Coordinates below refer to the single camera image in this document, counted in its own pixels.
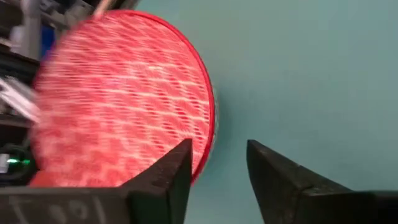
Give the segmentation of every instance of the light blue background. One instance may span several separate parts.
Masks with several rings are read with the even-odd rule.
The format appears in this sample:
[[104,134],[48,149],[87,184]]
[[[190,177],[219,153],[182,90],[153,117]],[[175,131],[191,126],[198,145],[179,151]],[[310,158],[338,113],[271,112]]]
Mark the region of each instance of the light blue background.
[[397,0],[142,0],[138,9],[192,41],[219,95],[218,142],[186,223],[262,223],[247,139],[352,189],[398,189]]

